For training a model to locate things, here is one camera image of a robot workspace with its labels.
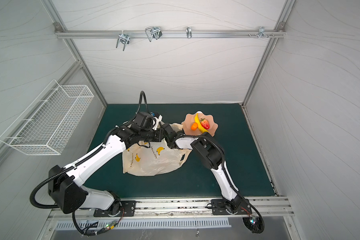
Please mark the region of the cream banana-print plastic bag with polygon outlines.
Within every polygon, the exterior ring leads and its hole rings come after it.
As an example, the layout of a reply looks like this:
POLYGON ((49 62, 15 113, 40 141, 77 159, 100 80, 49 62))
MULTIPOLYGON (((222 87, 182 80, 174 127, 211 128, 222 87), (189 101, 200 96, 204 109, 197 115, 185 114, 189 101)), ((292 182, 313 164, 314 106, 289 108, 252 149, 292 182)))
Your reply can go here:
POLYGON ((139 142, 123 152, 123 173, 138 177, 170 173, 179 169, 191 152, 189 149, 171 149, 166 140, 139 142))

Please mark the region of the red strawberry toy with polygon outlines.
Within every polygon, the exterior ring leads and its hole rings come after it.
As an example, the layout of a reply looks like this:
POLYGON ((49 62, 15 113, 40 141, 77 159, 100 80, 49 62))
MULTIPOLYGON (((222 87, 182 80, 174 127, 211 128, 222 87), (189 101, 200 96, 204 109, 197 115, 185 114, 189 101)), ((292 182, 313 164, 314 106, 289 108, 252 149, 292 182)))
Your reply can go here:
POLYGON ((204 129, 206 129, 206 130, 210 129, 210 123, 206 118, 200 119, 200 124, 204 129))

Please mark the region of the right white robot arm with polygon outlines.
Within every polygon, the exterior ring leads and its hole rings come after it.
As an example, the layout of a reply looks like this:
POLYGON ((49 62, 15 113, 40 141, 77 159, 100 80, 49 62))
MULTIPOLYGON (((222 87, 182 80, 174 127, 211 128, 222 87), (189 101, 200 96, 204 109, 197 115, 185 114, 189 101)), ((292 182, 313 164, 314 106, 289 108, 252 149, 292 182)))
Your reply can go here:
POLYGON ((199 156, 203 166, 213 173, 228 214, 234 215, 241 210, 248 215, 252 214, 251 204, 240 194, 228 172, 224 150, 209 133, 186 135, 183 131, 175 132, 170 124, 160 124, 160 128, 164 131, 169 147, 192 150, 199 156))

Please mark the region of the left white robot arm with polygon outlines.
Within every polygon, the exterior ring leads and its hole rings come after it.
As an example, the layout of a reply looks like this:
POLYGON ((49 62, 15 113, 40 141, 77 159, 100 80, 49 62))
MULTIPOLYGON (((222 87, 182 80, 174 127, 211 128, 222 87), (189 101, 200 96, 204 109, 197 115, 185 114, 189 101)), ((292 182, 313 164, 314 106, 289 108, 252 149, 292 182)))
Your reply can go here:
POLYGON ((99 191, 84 186, 87 179, 109 160, 121 154, 139 142, 161 142, 164 132, 161 129, 143 130, 121 126, 112 129, 105 141, 79 160, 64 168, 53 167, 49 174, 58 170, 66 171, 48 183, 50 197, 64 214, 71 214, 79 209, 98 209, 110 216, 121 211, 120 198, 111 191, 99 191))

